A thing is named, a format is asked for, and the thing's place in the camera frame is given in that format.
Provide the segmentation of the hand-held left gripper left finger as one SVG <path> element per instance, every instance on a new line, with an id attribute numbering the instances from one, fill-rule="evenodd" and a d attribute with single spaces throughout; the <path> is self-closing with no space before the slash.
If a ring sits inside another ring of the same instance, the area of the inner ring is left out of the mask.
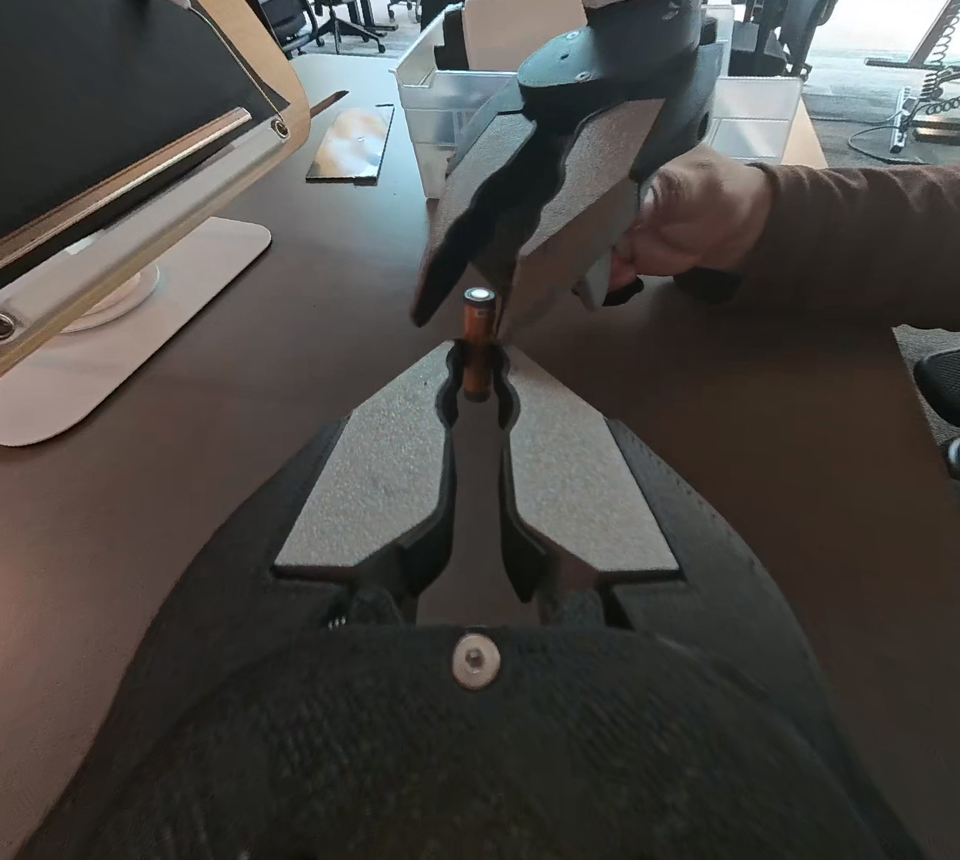
<path id="1" fill-rule="evenodd" d="M 274 564 L 325 582 L 433 582 L 452 546 L 460 354 L 440 343 L 350 414 Z"/>

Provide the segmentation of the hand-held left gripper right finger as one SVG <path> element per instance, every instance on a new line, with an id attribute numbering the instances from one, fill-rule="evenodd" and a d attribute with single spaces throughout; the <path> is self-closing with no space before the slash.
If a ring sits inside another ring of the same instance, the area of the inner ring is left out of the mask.
<path id="1" fill-rule="evenodd" d="M 513 585 L 607 585 L 680 565 L 607 419 L 515 347 L 501 351 L 501 550 Z"/>

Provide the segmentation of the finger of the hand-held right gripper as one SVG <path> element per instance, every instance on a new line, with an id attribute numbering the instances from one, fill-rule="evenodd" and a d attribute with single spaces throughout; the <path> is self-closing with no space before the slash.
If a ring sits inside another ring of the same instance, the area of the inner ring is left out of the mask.
<path id="1" fill-rule="evenodd" d="M 521 248 L 559 190 L 571 134 L 572 103 L 562 90 L 527 95 L 510 80 L 481 106 L 447 165 L 411 306 L 414 325 L 426 326 L 470 266 L 497 293 L 505 320 Z"/>
<path id="2" fill-rule="evenodd" d="M 517 250 L 499 340 L 569 293 L 587 310 L 603 305 L 613 248 L 637 212 L 641 186 L 630 172 L 662 104 L 661 99 L 630 100 L 592 115 L 578 129 L 561 159 L 557 192 Z"/>

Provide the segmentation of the copper black battery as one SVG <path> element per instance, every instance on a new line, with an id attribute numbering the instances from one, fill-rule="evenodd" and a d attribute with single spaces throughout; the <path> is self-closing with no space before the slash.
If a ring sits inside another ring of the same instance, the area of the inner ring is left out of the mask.
<path id="1" fill-rule="evenodd" d="M 488 287 L 462 294 L 462 390 L 467 401 L 486 401 L 492 388 L 491 346 L 496 340 L 498 298 Z"/>

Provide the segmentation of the person's right forearm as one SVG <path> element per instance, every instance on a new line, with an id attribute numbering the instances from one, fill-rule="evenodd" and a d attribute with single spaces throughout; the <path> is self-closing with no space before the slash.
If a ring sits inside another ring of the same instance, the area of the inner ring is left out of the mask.
<path id="1" fill-rule="evenodd" d="M 766 168 L 773 192 L 731 304 L 959 329 L 959 169 Z"/>

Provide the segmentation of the person's right hand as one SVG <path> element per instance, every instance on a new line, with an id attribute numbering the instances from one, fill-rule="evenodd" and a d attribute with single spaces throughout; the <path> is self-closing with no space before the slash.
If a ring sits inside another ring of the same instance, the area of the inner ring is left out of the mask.
<path id="1" fill-rule="evenodd" d="M 635 218 L 610 257 L 610 292 L 641 277 L 694 269 L 741 270 L 774 199 L 762 168 L 699 145 L 662 166 L 639 196 Z"/>

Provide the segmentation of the white plastic bin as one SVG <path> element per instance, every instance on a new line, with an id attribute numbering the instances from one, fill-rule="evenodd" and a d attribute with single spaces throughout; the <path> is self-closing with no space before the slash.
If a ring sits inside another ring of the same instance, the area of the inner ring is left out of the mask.
<path id="1" fill-rule="evenodd" d="M 727 5 L 704 9 L 717 22 L 722 60 L 702 143 L 736 161 L 779 164 L 800 106 L 802 82 L 795 77 L 730 75 L 735 10 Z"/>
<path id="2" fill-rule="evenodd" d="M 438 68 L 435 49 L 445 41 L 442 20 L 436 17 L 392 69 L 428 200 L 442 194 L 447 164 L 468 123 L 514 75 L 513 71 Z"/>

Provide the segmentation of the shiny metal plate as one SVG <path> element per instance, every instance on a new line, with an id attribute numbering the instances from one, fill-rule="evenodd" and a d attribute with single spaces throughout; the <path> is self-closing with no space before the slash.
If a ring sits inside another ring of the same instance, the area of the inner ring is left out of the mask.
<path id="1" fill-rule="evenodd" d="M 319 143 L 305 181 L 377 185 L 394 111 L 388 103 L 338 113 Z"/>

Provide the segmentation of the black item in bin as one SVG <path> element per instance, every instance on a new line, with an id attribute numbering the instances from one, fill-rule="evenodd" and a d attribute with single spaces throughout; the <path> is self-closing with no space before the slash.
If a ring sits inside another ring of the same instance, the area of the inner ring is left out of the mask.
<path id="1" fill-rule="evenodd" d="M 471 63 L 464 33 L 464 3 L 450 4 L 441 16 L 442 42 L 434 47 L 439 70 L 469 71 Z"/>

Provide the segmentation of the black covered monitor on stand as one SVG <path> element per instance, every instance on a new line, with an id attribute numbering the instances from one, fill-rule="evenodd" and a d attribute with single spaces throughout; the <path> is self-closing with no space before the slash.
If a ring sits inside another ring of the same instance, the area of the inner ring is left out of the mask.
<path id="1" fill-rule="evenodd" d="M 1 444 L 104 403 L 270 245 L 216 215 L 303 145 L 248 0 L 1 0 Z"/>

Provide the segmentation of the brown desk leg frame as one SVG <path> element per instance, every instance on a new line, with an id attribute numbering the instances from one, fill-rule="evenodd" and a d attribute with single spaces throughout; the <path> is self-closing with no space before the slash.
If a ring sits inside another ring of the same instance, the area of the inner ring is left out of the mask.
<path id="1" fill-rule="evenodd" d="M 888 153 L 868 157 L 888 165 L 905 163 L 903 153 L 911 139 L 924 143 L 958 146 L 959 97 L 947 96 L 958 87 L 959 62 L 947 55 L 958 33 L 959 0 L 947 0 L 918 46 L 903 60 L 869 57 L 865 65 L 878 69 L 923 74 L 918 89 L 903 87 L 897 94 L 893 114 L 880 130 L 889 133 Z"/>

